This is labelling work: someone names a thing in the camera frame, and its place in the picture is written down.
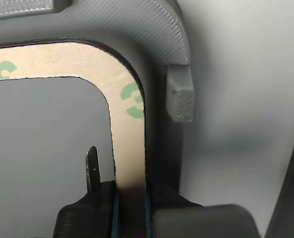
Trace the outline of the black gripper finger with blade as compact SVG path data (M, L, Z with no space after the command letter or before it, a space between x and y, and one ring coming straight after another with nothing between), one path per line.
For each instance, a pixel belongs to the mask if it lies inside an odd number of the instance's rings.
M102 182L97 148L86 155L87 193L73 204L60 209L54 238L120 237L119 193L116 182Z

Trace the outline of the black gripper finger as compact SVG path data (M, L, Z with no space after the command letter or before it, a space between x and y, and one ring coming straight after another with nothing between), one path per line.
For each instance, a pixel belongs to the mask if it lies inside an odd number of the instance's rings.
M243 207L202 206L161 184L147 184L145 214L149 238L257 237L255 221Z

